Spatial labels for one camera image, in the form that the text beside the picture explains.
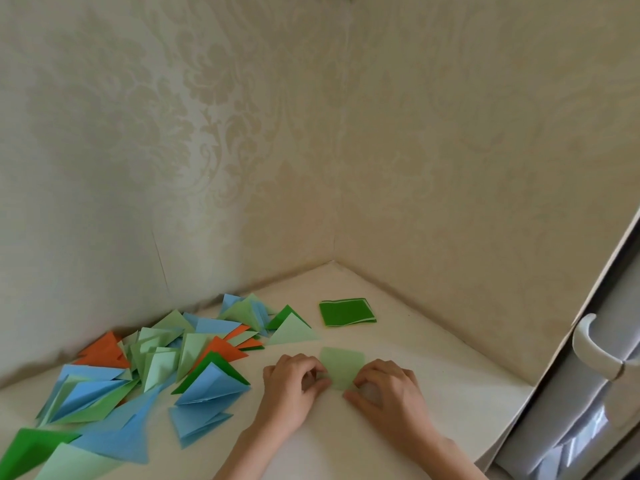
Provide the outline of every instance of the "orange paper triangle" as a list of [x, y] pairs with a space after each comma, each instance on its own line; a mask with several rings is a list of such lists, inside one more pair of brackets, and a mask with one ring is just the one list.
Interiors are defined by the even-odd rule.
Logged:
[[242, 332], [249, 330], [251, 327], [249, 325], [238, 325], [238, 327], [229, 332], [229, 334], [225, 337], [225, 340], [233, 339], [235, 336], [240, 335]]
[[115, 369], [128, 369], [131, 367], [130, 362], [127, 360], [120, 347], [115, 344], [94, 350], [91, 353], [80, 357], [74, 363], [76, 365], [113, 367]]
[[264, 344], [260, 340], [251, 338], [249, 340], [245, 340], [240, 345], [238, 345], [238, 348], [242, 350], [242, 349], [248, 349], [249, 347], [262, 347], [262, 346], [264, 346]]
[[206, 357], [209, 352], [218, 352], [227, 362], [233, 362], [234, 360], [249, 357], [249, 355], [236, 349], [229, 342], [222, 340], [220, 337], [214, 337], [213, 340], [209, 342], [209, 345], [204, 348], [196, 363], [193, 364], [190, 372], [192, 372], [200, 364], [200, 362], [202, 362], [204, 357]]
[[94, 352], [100, 352], [100, 350], [110, 345], [115, 345], [117, 347], [119, 341], [120, 339], [117, 338], [112, 331], [109, 331], [105, 333], [103, 336], [101, 336], [94, 343], [89, 345], [88, 347], [85, 347], [84, 349], [80, 350], [80, 352], [78, 352], [78, 356], [82, 357], [84, 355], [89, 355]]

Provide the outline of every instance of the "right hand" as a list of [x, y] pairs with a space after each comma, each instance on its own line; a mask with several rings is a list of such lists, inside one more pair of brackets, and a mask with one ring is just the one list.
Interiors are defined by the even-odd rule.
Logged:
[[382, 405], [377, 406], [359, 392], [345, 391], [344, 398], [398, 451], [416, 463], [425, 449], [439, 439], [413, 371], [393, 361], [376, 359], [366, 364], [353, 380], [357, 387], [371, 382], [380, 389]]

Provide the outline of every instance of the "beige wall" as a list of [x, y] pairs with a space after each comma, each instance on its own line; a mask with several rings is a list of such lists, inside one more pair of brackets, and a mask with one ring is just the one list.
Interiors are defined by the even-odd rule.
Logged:
[[335, 257], [534, 383], [640, 199], [639, 9], [0, 0], [0, 378]]
[[640, 201], [638, 13], [355, 0], [336, 258], [540, 379]]
[[0, 378], [332, 258], [347, 10], [0, 0]]

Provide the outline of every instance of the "white tabletop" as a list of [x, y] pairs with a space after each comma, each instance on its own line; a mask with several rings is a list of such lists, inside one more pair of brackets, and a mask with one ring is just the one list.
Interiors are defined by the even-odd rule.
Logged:
[[[286, 353], [318, 355], [323, 346], [363, 351], [368, 360], [395, 360], [412, 369], [433, 421], [474, 461], [480, 458], [523, 407], [532, 386], [501, 369], [462, 341], [356, 274], [327, 264], [255, 293], [280, 309], [290, 305], [322, 340], [249, 352], [233, 366], [252, 384], [229, 412], [234, 417], [185, 450], [167, 409], [177, 396], [173, 387], [156, 402], [148, 423], [148, 465], [126, 463], [105, 480], [208, 480], [226, 459], [240, 432], [249, 426], [262, 397], [262, 368]], [[378, 322], [325, 328], [318, 309], [323, 299], [364, 297]], [[217, 316], [219, 306], [198, 313]], [[57, 368], [0, 392], [0, 452], [15, 432], [33, 426], [58, 375]], [[37, 471], [23, 476], [32, 479]], [[318, 400], [305, 425], [280, 450], [265, 479], [413, 479], [425, 478], [380, 439], [348, 405], [339, 391]]]

